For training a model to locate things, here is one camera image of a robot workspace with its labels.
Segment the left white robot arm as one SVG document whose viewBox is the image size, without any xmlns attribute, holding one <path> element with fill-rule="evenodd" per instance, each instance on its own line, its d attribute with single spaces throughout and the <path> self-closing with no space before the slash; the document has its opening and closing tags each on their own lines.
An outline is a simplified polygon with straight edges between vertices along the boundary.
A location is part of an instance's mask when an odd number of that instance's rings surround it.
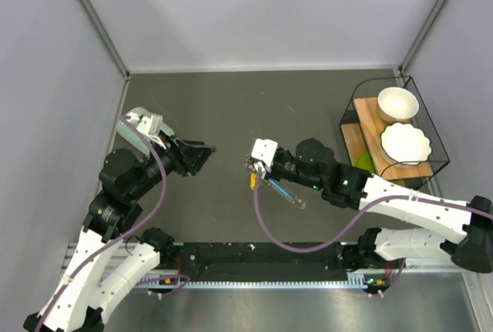
<svg viewBox="0 0 493 332">
<path fill-rule="evenodd" d="M 99 174 L 102 189 L 89 205 L 72 259 L 51 300 L 26 317 L 27 331 L 102 331 L 149 271 L 175 263 L 174 239 L 149 228 L 127 258 L 103 276 L 143 211 L 139 200 L 170 173 L 196 175 L 216 150 L 199 141 L 169 136 L 161 140 L 155 154 L 144 160 L 129 149 L 106 157 Z"/>
</svg>

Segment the metal keyring with blue handle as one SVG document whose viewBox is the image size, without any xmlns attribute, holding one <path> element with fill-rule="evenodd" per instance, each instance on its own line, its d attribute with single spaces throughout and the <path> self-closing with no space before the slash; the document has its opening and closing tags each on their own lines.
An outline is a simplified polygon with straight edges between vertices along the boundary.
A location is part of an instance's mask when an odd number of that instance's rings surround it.
<svg viewBox="0 0 493 332">
<path fill-rule="evenodd" d="M 266 181 L 267 185 L 274 189 L 279 195 L 281 195 L 285 200 L 289 203 L 295 205 L 300 210 L 304 210 L 306 203 L 305 201 L 296 194 L 289 193 L 285 188 L 283 188 L 279 183 L 275 180 L 268 179 Z"/>
</svg>

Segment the yellow capped key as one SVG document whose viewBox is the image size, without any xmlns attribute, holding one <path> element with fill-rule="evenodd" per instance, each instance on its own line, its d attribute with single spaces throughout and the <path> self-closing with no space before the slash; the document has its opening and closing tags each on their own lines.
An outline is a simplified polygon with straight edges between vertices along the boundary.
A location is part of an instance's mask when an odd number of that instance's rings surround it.
<svg viewBox="0 0 493 332">
<path fill-rule="evenodd" d="M 257 174 L 251 173 L 250 174 L 250 189 L 255 190 L 256 184 L 257 184 Z"/>
</svg>

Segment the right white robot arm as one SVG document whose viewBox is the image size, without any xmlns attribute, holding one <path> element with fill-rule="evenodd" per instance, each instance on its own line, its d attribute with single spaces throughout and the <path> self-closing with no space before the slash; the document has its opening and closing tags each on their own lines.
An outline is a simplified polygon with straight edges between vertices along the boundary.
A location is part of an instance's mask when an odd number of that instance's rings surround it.
<svg viewBox="0 0 493 332">
<path fill-rule="evenodd" d="M 265 180 L 318 190 L 323 200 L 359 216 L 378 213 L 414 225 L 412 230 L 367 230 L 358 245 L 369 267 L 408 257 L 450 257 L 463 269 L 492 272 L 492 203 L 487 198 L 449 200 L 399 186 L 336 161 L 334 151 L 315 138 L 298 143 L 293 153 L 271 139 L 257 139 L 250 156 Z"/>
</svg>

